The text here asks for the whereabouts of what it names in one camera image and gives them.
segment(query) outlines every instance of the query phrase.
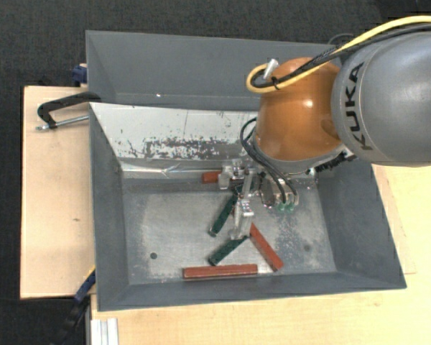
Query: wooden table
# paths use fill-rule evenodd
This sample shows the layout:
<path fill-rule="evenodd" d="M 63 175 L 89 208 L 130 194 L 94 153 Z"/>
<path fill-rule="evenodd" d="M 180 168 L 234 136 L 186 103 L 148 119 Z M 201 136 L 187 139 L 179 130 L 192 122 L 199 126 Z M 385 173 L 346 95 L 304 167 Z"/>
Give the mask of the wooden table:
<path fill-rule="evenodd" d="M 21 298 L 73 295 L 94 263 L 88 124 L 34 129 L 39 104 L 78 91 L 24 91 Z M 118 318 L 122 345 L 431 344 L 431 167 L 374 172 L 406 290 L 114 312 L 92 295 L 91 317 Z"/>

